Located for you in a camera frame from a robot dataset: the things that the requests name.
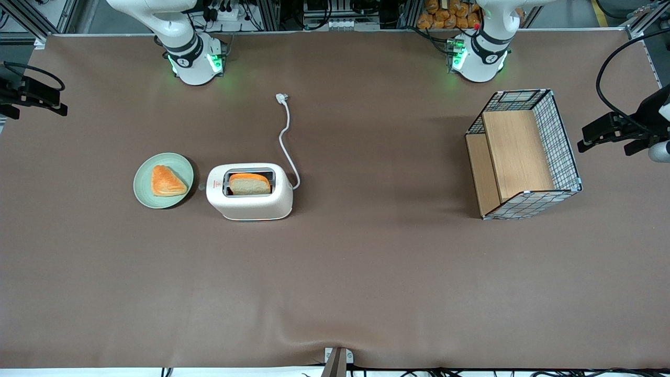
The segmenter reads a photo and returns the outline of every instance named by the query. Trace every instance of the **toast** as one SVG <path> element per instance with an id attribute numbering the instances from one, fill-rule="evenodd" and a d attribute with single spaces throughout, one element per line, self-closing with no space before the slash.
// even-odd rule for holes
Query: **toast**
<path id="1" fill-rule="evenodd" d="M 233 195 L 263 195 L 272 190 L 267 178 L 253 173 L 233 174 L 229 185 Z"/>

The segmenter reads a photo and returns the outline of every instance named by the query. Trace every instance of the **shelf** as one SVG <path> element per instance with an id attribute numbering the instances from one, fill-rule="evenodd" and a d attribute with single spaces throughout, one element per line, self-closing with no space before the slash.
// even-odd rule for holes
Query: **shelf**
<path id="1" fill-rule="evenodd" d="M 491 153 L 488 151 L 488 142 L 483 133 L 465 135 L 465 142 L 470 155 L 470 167 L 479 203 L 479 213 L 484 217 L 500 205 Z"/>
<path id="2" fill-rule="evenodd" d="M 532 111 L 487 111 L 482 118 L 500 202 L 555 189 Z"/>

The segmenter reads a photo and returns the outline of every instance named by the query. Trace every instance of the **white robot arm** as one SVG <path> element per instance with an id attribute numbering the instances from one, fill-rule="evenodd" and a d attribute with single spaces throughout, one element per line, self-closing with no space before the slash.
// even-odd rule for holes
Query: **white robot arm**
<path id="1" fill-rule="evenodd" d="M 172 70 L 189 85 L 202 85 L 223 73 L 225 44 L 196 33 L 181 13 L 197 0 L 107 0 L 117 11 L 134 17 L 153 31 L 167 50 Z"/>
<path id="2" fill-rule="evenodd" d="M 521 20 L 516 9 L 544 5 L 555 0 L 477 0 L 484 17 L 478 30 L 456 37 L 456 55 L 451 57 L 452 70 L 476 83 L 492 79 L 507 57 L 507 46 L 519 29 Z"/>

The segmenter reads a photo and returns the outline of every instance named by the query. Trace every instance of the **power plug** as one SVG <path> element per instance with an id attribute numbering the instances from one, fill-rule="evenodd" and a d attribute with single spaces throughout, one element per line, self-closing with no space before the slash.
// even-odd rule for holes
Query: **power plug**
<path id="1" fill-rule="evenodd" d="M 289 95 L 284 93 L 277 93 L 275 97 L 277 98 L 277 102 L 279 104 L 284 104 L 286 100 L 289 99 Z"/>

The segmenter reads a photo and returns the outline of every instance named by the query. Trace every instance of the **bread loaf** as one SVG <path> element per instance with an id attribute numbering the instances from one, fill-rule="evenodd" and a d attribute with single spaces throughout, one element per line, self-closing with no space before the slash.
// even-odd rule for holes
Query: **bread loaf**
<path id="1" fill-rule="evenodd" d="M 446 9 L 441 9 L 437 12 L 435 12 L 435 15 L 433 16 L 435 18 L 435 21 L 446 21 L 449 19 L 449 11 Z"/>
<path id="2" fill-rule="evenodd" d="M 468 15 L 468 5 L 461 3 L 459 0 L 450 0 L 449 13 L 456 17 L 465 17 Z"/>
<path id="3" fill-rule="evenodd" d="M 461 28 L 461 29 L 467 29 L 468 28 L 468 20 L 464 19 L 463 17 L 457 17 L 456 18 L 456 27 Z"/>
<path id="4" fill-rule="evenodd" d="M 271 192 L 270 182 L 264 176 L 253 173 L 237 173 L 230 176 L 233 195 L 262 195 Z"/>
<path id="5" fill-rule="evenodd" d="M 417 20 L 417 28 L 421 30 L 430 29 L 433 25 L 433 16 L 427 13 L 422 13 Z"/>
<path id="6" fill-rule="evenodd" d="M 176 197 L 188 191 L 186 185 L 172 169 L 165 165 L 156 165 L 151 171 L 151 192 L 157 197 Z"/>
<path id="7" fill-rule="evenodd" d="M 456 16 L 451 15 L 449 18 L 444 22 L 444 28 L 445 29 L 453 29 L 456 26 Z"/>
<path id="8" fill-rule="evenodd" d="M 435 14 L 435 12 L 440 10 L 440 4 L 438 0 L 425 0 L 425 10 L 430 14 Z"/>
<path id="9" fill-rule="evenodd" d="M 468 28 L 472 29 L 472 28 L 474 28 L 475 25 L 477 25 L 479 23 L 480 23 L 480 20 L 479 20 L 479 16 L 477 15 L 477 13 L 470 13 L 468 15 Z"/>

